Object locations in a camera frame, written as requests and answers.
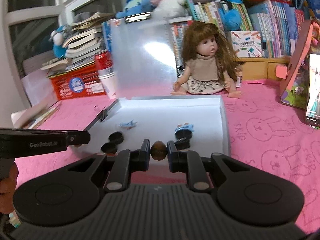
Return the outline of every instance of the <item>acorn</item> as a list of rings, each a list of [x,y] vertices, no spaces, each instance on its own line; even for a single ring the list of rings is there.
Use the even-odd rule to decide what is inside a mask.
[[[162,161],[167,156],[167,147],[162,141],[156,141],[151,147],[151,156],[156,161]]]

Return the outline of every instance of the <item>book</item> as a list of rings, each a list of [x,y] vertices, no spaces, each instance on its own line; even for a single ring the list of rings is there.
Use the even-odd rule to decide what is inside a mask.
[[[79,52],[79,51],[82,51],[82,50],[85,50],[87,49],[88,47],[90,46],[93,46],[94,44],[97,44],[98,41],[100,40],[100,38],[95,38],[93,39],[92,41],[89,41],[83,45],[80,45],[78,47],[75,47],[74,49],[67,49],[66,50],[66,53],[76,53],[76,52]]]
[[[206,18],[204,16],[202,4],[200,2],[198,2],[198,8],[199,8],[200,18],[202,19],[202,22],[206,22]]]
[[[204,21],[205,21],[206,23],[209,23],[209,22],[210,22],[210,19],[209,19],[209,16],[208,16],[207,11],[205,10],[204,4],[201,5],[201,8],[202,8],[201,12],[202,12]]]
[[[179,23],[179,22],[187,22],[187,21],[192,21],[192,17],[191,16],[184,16],[184,17],[177,17],[177,18],[169,19],[169,23]]]
[[[110,24],[111,24],[111,20],[101,23],[101,26],[102,26],[103,40],[105,43],[106,50],[112,53],[112,49],[111,49],[112,37],[111,37]]]
[[[240,14],[240,17],[241,17],[240,30],[241,30],[241,31],[246,31],[246,28],[245,28],[245,25],[244,25],[244,21],[243,21],[242,15],[241,15],[241,13],[240,13],[240,11],[239,11],[239,7],[237,6],[236,3],[233,3],[233,4],[232,4],[232,8],[235,9],[235,10],[237,10],[237,11],[239,12],[239,14]]]
[[[73,49],[73,48],[76,48],[76,47],[79,47],[80,45],[83,45],[95,38],[99,38],[99,37],[102,37],[102,32],[100,33],[92,33],[78,41],[75,41],[75,42],[72,42],[70,44],[68,44],[68,49]]]
[[[281,55],[284,57],[286,54],[285,54],[285,49],[284,49],[284,37],[283,37],[282,25],[280,22],[280,16],[279,16],[279,12],[276,8],[275,2],[271,1],[271,4],[272,4],[273,12],[274,12],[275,18],[276,18],[276,25],[278,28]]]
[[[260,27],[261,27],[261,33],[263,34],[263,38],[264,38],[264,40],[266,42],[266,46],[267,46],[264,56],[265,57],[272,57],[269,35],[268,35],[268,31],[267,31],[266,25],[264,24],[263,14],[262,13],[258,13],[257,16],[258,16],[258,21],[259,21],[259,24],[260,24]]]
[[[211,17],[212,23],[217,25],[219,28],[218,20],[217,20],[217,17],[215,16],[211,3],[206,3],[206,8],[209,10],[208,15]]]
[[[173,52],[174,52],[174,56],[175,56],[175,59],[176,59],[176,65],[180,66],[181,65],[181,57],[179,55],[178,43],[177,43],[176,33],[175,33],[175,30],[174,30],[174,25],[171,25],[170,29],[171,29]]]
[[[268,16],[269,16],[268,14],[263,13],[262,14],[262,20],[263,20],[263,23],[265,25],[265,30],[267,32],[269,46],[270,46],[270,49],[271,49],[269,51],[269,57],[275,58],[275,53],[274,53],[274,48],[273,48],[273,40],[272,40],[273,37],[272,37],[272,32],[271,32],[271,26],[269,25],[269,21],[268,21]]]
[[[217,19],[217,22],[218,22],[218,28],[219,28],[220,32],[222,34],[224,34],[224,36],[225,36],[226,34],[224,32],[222,20],[221,20],[220,13],[218,11],[218,7],[217,7],[216,3],[214,1],[210,2],[209,8],[213,10],[212,16],[215,15],[215,18]]]
[[[251,20],[250,20],[250,17],[249,17],[247,8],[245,7],[245,5],[244,5],[243,3],[240,4],[240,5],[241,5],[241,7],[242,7],[242,10],[243,10],[243,12],[244,12],[245,18],[246,18],[247,23],[248,23],[248,25],[249,25],[249,30],[250,30],[250,31],[253,31],[253,26],[252,26],[252,23],[251,23]]]
[[[273,44],[274,50],[276,51],[275,56],[276,57],[280,57],[281,52],[280,52],[280,42],[279,42],[279,35],[278,35],[278,30],[277,30],[277,26],[276,26],[276,18],[275,15],[273,13],[273,9],[272,9],[272,5],[271,5],[271,1],[267,0],[264,1],[263,3],[260,3],[258,5],[255,5],[251,8],[248,8],[248,13],[249,14],[254,14],[254,13],[264,13],[266,15],[269,15],[271,18],[271,21],[273,22],[271,28],[272,28],[272,32],[274,32],[274,38],[275,38],[275,42]]]
[[[245,17],[245,14],[244,14],[244,12],[243,12],[243,10],[242,10],[241,4],[238,4],[238,3],[237,3],[236,6],[238,7],[238,11],[240,12],[241,20],[242,20],[242,22],[243,22],[243,24],[244,24],[244,29],[245,29],[245,31],[249,31],[249,30],[250,30],[249,24],[248,24],[248,22],[247,22],[247,19],[246,19],[246,17]]]
[[[209,10],[209,8],[208,8],[208,4],[203,4],[203,7],[204,7],[204,11],[207,13],[209,22],[210,22],[210,23],[214,23],[214,22],[213,22],[212,15],[211,15],[211,12],[210,12],[210,10]]]
[[[295,16],[292,14],[292,10],[290,9],[289,4],[285,3],[284,4],[284,12],[287,17],[287,23],[289,27],[289,38],[290,38],[290,49],[291,49],[291,56],[293,55],[294,49],[295,49]]]
[[[261,36],[257,31],[227,32],[228,40],[238,57],[261,57]]]
[[[290,46],[290,35],[289,35],[289,27],[288,27],[288,20],[284,11],[284,3],[277,2],[279,9],[280,9],[280,14],[283,19],[283,24],[284,24],[284,35],[285,35],[285,42],[287,45],[287,56],[291,56],[291,46]]]
[[[196,8],[194,6],[193,0],[186,0],[189,13],[195,21],[199,21]]]
[[[252,22],[253,29],[261,34],[261,49],[263,51],[262,56],[268,57],[267,40],[264,29],[262,28],[260,17],[258,16],[258,13],[249,14],[249,17]]]
[[[105,46],[104,46],[104,43],[102,42],[102,39],[100,41],[98,41],[96,44],[94,44],[90,47],[87,47],[86,49],[80,50],[78,52],[66,52],[65,57],[66,58],[80,57],[80,56],[83,56],[83,55],[85,55],[93,50],[99,49],[99,48],[100,48],[100,50],[105,49]]]
[[[71,37],[69,37],[69,38],[67,38],[65,40],[65,42],[62,45],[62,47],[66,48],[68,46],[68,44],[70,44],[70,43],[72,43],[74,41],[77,41],[77,40],[79,40],[81,38],[84,38],[86,36],[89,36],[91,34],[100,33],[100,32],[102,32],[102,28],[95,27],[95,28],[92,28],[92,29],[87,30],[85,32],[74,34],[74,35],[72,35]]]
[[[271,38],[271,44],[272,44],[272,49],[273,49],[273,57],[277,57],[277,50],[276,50],[276,39],[275,39],[275,33],[274,33],[274,29],[272,26],[272,22],[271,22],[271,17],[269,14],[265,14],[265,18],[266,18],[266,22],[267,22],[267,28],[269,30],[270,33],[270,38]]]
[[[198,16],[198,21],[203,22],[202,13],[200,11],[199,5],[195,4],[196,14]]]
[[[283,47],[284,47],[284,56],[287,56],[288,55],[288,47],[287,47],[286,36],[285,36],[284,20],[281,15],[281,11],[280,11],[279,6],[277,5],[276,2],[274,2],[274,3],[275,3],[275,8],[276,8],[276,11],[278,14],[279,22],[280,22],[280,31],[281,31],[282,43],[283,43]]]
[[[279,28],[278,28],[278,24],[276,21],[276,16],[275,16],[275,12],[273,10],[272,4],[270,0],[266,0],[262,3],[268,14],[270,15],[271,18],[271,26],[273,27],[273,31],[275,34],[275,47],[276,47],[276,57],[283,57],[284,55],[281,53],[281,45],[280,45],[280,36],[279,36]]]
[[[302,23],[304,22],[304,15],[301,10],[295,9],[295,16],[297,20],[297,27],[298,27],[298,35],[300,34]]]
[[[59,68],[59,69],[63,69],[65,68],[69,63],[71,62],[71,60],[69,58],[64,58],[61,59],[59,61],[56,61],[52,64],[48,64],[48,65],[44,65],[42,68],[40,68],[41,70],[47,70],[47,69],[51,69],[51,68]]]
[[[89,53],[86,53],[86,54],[84,54],[84,55],[82,55],[82,56],[73,58],[73,59],[72,59],[72,64],[77,63],[77,62],[80,61],[80,60],[84,60],[84,59],[86,59],[86,58],[89,58],[89,57],[91,57],[91,56],[94,56],[96,53],[98,53],[98,52],[101,51],[101,50],[102,50],[101,48],[97,48],[97,49],[95,49],[95,50],[93,50],[93,51],[90,51]]]
[[[293,22],[293,30],[294,30],[294,42],[295,44],[298,41],[298,23],[297,23],[297,19],[296,19],[296,15],[295,15],[295,8],[294,7],[289,7],[290,11],[291,11],[291,15],[292,15],[292,22]]]

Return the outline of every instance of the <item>doll face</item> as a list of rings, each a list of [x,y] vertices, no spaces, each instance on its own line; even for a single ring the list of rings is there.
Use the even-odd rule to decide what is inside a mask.
[[[197,46],[197,52],[203,56],[214,56],[218,50],[218,45],[214,36],[205,39]]]

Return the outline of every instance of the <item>small toy shark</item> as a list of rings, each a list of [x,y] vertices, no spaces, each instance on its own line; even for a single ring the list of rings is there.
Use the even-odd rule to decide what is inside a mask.
[[[119,127],[121,128],[126,128],[126,129],[131,129],[133,127],[137,126],[137,122],[134,122],[133,120],[131,122],[122,122]]]

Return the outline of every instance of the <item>wooden drawer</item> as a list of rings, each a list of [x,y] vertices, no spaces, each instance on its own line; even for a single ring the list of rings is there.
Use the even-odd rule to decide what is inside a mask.
[[[276,66],[279,65],[279,63],[268,63],[268,79],[280,81],[281,78],[276,77]]]
[[[258,80],[268,77],[267,62],[247,61],[242,65],[243,80]]]

